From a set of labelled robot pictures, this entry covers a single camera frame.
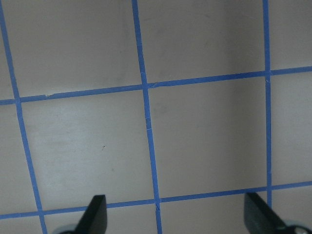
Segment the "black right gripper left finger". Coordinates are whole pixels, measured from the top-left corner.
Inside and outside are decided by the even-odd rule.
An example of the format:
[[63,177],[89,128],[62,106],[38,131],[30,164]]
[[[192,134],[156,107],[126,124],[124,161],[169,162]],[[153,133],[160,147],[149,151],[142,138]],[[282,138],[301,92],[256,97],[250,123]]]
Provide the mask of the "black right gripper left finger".
[[75,234],[105,234],[107,230],[107,207],[105,195],[95,195],[78,225]]

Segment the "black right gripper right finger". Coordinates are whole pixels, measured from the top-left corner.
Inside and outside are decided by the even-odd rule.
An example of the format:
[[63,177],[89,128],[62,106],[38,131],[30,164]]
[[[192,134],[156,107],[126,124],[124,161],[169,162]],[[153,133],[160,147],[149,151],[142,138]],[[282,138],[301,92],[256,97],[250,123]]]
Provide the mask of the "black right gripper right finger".
[[287,234],[288,226],[257,193],[244,195],[244,224],[250,234]]

